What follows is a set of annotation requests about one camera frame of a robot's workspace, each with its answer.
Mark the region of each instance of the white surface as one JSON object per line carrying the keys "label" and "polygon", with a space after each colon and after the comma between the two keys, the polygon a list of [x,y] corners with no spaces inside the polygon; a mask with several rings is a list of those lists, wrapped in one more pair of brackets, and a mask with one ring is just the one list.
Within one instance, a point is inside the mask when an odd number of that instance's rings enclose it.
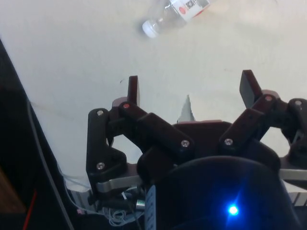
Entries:
{"label": "white surface", "polygon": [[[233,121],[244,109],[243,69],[286,101],[307,98],[305,0],[219,0],[154,40],[142,32],[151,4],[0,0],[0,37],[59,166],[80,182],[87,182],[87,114],[125,96],[129,75],[140,77],[142,108],[171,123],[190,92],[208,118]],[[125,152],[138,158],[133,146]]]}

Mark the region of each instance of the wire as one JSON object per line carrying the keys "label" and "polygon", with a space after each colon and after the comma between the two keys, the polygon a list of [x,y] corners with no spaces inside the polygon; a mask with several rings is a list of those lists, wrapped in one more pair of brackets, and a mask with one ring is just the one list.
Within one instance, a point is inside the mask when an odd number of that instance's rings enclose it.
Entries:
{"label": "wire", "polygon": [[36,132],[36,127],[35,127],[35,124],[34,124],[34,120],[33,120],[33,116],[32,116],[32,111],[31,111],[31,104],[30,104],[29,100],[27,100],[27,113],[28,113],[28,118],[29,118],[31,130],[32,130],[32,133],[33,133],[33,136],[34,136],[35,144],[36,144],[36,147],[37,147],[37,150],[38,150],[38,155],[39,155],[39,157],[40,157],[40,159],[42,161],[43,167],[44,167],[45,172],[47,174],[47,177],[48,177],[48,179],[50,181],[50,185],[52,187],[52,190],[53,190],[53,192],[54,192],[54,194],[56,196],[56,199],[57,199],[58,204],[59,204],[59,206],[60,206],[60,208],[62,210],[64,218],[65,218],[65,220],[66,220],[66,222],[68,224],[68,227],[71,230],[74,230],[72,222],[71,222],[71,220],[70,220],[70,218],[69,218],[69,216],[67,214],[65,206],[64,206],[64,204],[62,202],[62,199],[61,199],[61,197],[59,195],[57,187],[56,187],[56,185],[55,185],[55,183],[54,183],[54,181],[52,179],[51,173],[50,173],[49,168],[47,166],[46,159],[44,157],[43,150],[42,150],[42,147],[40,145],[39,138],[38,138],[38,135],[37,135],[37,132]]}
{"label": "wire", "polygon": [[131,211],[132,214],[133,214],[133,217],[135,218],[135,221],[136,221],[136,223],[137,223],[137,225],[138,225],[139,230],[142,230],[141,225],[140,225],[140,223],[139,223],[139,220],[138,220],[138,218],[137,218],[135,212],[133,211],[133,208],[130,206],[130,204],[129,204],[128,200],[127,200],[127,197],[126,197],[125,193],[122,192],[121,195],[123,196],[124,200],[127,201],[127,204],[128,204],[128,206],[129,206],[129,208],[130,208],[130,211]]}

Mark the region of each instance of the blue light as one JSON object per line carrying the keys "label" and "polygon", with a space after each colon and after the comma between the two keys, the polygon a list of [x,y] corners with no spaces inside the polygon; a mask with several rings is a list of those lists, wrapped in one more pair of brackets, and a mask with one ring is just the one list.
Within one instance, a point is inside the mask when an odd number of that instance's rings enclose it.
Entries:
{"label": "blue light", "polygon": [[230,215],[236,216],[239,213],[239,209],[235,205],[232,205],[229,207],[228,212],[230,213]]}

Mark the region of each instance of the white bottle cap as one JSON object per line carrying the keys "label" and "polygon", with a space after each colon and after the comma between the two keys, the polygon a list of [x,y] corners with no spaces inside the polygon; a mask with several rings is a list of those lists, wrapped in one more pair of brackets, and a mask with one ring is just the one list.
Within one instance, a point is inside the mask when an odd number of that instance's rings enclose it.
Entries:
{"label": "white bottle cap", "polygon": [[150,38],[155,38],[157,37],[159,34],[154,30],[152,24],[150,23],[150,21],[146,21],[143,23],[143,31],[145,32],[145,34],[147,36],[149,36]]}

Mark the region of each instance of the black cord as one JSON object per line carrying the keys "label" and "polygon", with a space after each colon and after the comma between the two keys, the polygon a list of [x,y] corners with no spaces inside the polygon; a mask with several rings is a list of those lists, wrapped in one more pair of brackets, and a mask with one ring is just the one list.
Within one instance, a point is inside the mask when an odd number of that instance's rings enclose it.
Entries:
{"label": "black cord", "polygon": [[56,199],[57,199],[58,204],[59,204],[59,206],[60,206],[60,208],[62,210],[62,213],[63,213],[64,218],[65,218],[65,220],[66,220],[66,222],[68,224],[69,229],[70,230],[74,230],[72,222],[71,222],[71,220],[70,220],[70,218],[69,218],[69,216],[67,214],[65,206],[64,206],[64,204],[62,202],[62,199],[61,199],[61,197],[59,195],[58,189],[57,189],[57,187],[56,187],[56,185],[55,185],[55,183],[54,183],[54,181],[52,179],[51,173],[50,173],[49,168],[47,166],[46,159],[44,157],[43,150],[42,150],[42,147],[40,145],[39,138],[38,138],[38,135],[37,135],[36,127],[35,127],[35,124],[34,124],[34,121],[33,121],[31,104],[30,104],[29,100],[27,100],[27,113],[28,113],[28,117],[29,117],[29,121],[30,121],[31,130],[32,130],[32,133],[33,133],[33,136],[34,136],[35,144],[36,144],[36,147],[37,147],[37,150],[38,150],[38,153],[39,153],[39,157],[40,157],[40,159],[42,161],[43,167],[44,167],[44,169],[46,171],[46,174],[47,174],[47,177],[48,177],[48,179],[50,181],[50,184],[51,184],[51,187],[53,189],[53,192],[54,192],[54,194],[56,196]]}

